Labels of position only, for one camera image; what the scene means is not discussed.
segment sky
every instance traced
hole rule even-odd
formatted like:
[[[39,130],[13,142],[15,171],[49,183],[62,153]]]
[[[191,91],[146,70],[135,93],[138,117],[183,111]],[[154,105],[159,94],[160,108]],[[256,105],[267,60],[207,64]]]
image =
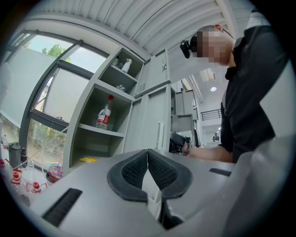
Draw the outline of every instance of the sky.
[[[49,50],[54,44],[60,44],[60,46],[65,49],[72,45],[72,43],[59,39],[38,35],[30,41],[29,47],[31,50],[42,52],[43,48]],[[99,66],[105,61],[105,58],[87,49],[79,48],[70,56],[70,61],[79,67],[95,73]]]

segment forearm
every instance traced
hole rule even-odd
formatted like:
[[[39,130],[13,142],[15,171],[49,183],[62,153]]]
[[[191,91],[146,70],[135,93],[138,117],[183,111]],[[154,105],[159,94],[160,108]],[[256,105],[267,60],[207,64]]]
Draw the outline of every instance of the forearm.
[[[222,146],[213,148],[193,147],[187,157],[198,158],[202,160],[232,162],[232,153],[228,152]]]

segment short hair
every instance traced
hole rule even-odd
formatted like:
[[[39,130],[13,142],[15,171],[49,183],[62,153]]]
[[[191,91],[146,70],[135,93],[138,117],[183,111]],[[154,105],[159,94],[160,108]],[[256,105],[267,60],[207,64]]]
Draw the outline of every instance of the short hair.
[[[203,32],[214,31],[213,25],[204,26],[191,37],[190,50],[196,57],[203,57]]]

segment red cap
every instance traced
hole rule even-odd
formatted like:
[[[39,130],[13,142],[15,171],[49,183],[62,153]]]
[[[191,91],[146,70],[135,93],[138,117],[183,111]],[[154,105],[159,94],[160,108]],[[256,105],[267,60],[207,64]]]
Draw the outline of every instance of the red cap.
[[[13,177],[18,179],[19,178],[19,173],[17,171],[14,171],[13,172]]]
[[[38,182],[33,182],[33,187],[35,189],[39,189],[39,183]]]

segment yellow object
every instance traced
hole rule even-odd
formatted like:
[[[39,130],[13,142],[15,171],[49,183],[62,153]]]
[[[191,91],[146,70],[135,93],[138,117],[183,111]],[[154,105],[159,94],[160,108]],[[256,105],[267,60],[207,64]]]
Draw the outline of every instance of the yellow object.
[[[85,162],[85,163],[92,163],[92,162],[96,162],[98,161],[99,159],[96,159],[96,158],[90,158],[90,157],[85,157],[85,158],[81,158],[80,159],[82,162]]]

